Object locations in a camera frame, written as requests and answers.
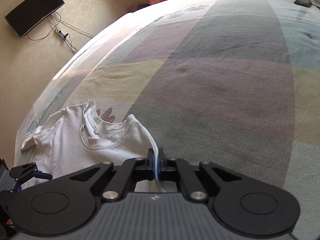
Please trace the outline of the white long-sleeve t-shirt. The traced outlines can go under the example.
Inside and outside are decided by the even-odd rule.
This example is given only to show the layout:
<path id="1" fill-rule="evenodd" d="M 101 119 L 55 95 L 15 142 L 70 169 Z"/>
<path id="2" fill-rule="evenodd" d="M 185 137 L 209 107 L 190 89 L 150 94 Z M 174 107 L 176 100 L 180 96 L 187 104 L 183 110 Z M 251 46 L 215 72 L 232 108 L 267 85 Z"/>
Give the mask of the white long-sleeve t-shirt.
<path id="1" fill-rule="evenodd" d="M 130 114 L 118 124 L 101 119 L 95 102 L 65 107 L 28 132 L 22 141 L 18 164 L 35 162 L 37 168 L 59 178 L 103 161 L 121 165 L 147 157 L 158 147 L 149 131 Z"/>

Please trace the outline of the pastel patchwork bed sheet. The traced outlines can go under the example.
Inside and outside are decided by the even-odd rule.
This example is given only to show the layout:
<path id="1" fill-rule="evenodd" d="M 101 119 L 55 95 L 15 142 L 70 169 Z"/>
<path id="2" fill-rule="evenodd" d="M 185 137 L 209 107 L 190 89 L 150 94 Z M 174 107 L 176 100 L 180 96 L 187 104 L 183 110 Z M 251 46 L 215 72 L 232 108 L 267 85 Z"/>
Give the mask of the pastel patchwork bed sheet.
<path id="1" fill-rule="evenodd" d="M 18 239 L 319 239 L 319 9 L 295 0 L 168 0 L 106 28 L 38 100 L 24 136 L 89 100 L 132 114 L 208 193 L 176 183 L 101 194 L 103 161 L 32 179 L 9 205 Z"/>

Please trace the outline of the small dark phone on bed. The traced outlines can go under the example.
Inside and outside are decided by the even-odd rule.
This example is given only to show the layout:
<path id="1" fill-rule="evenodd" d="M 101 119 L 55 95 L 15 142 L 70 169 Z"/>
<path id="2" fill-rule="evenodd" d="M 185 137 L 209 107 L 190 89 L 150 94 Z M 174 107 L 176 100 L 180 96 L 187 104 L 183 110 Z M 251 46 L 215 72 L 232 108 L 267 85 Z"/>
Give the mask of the small dark phone on bed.
<path id="1" fill-rule="evenodd" d="M 299 6 L 303 6 L 306 8 L 311 7 L 312 3 L 309 0 L 295 0 L 294 3 Z"/>

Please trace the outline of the white wall power strip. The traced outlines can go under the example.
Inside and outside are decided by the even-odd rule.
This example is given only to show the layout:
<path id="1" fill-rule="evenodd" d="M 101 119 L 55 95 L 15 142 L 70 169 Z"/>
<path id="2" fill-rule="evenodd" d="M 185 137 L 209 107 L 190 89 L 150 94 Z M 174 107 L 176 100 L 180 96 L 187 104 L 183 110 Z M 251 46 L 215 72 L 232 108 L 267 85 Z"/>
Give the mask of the white wall power strip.
<path id="1" fill-rule="evenodd" d="M 61 31 L 60 29 L 55 29 L 57 35 L 59 35 L 63 40 L 67 40 L 67 37 L 69 35 L 69 33 L 64 33 L 63 31 Z"/>

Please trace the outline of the black wall television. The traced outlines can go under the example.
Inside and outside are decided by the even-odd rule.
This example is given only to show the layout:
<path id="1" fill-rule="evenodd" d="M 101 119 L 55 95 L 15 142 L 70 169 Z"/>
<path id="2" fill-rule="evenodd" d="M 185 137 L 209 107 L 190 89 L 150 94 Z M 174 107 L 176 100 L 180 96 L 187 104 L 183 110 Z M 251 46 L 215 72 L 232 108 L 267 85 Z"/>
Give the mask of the black wall television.
<path id="1" fill-rule="evenodd" d="M 5 19 L 19 38 L 23 38 L 47 16 L 61 8 L 63 0 L 24 0 Z"/>

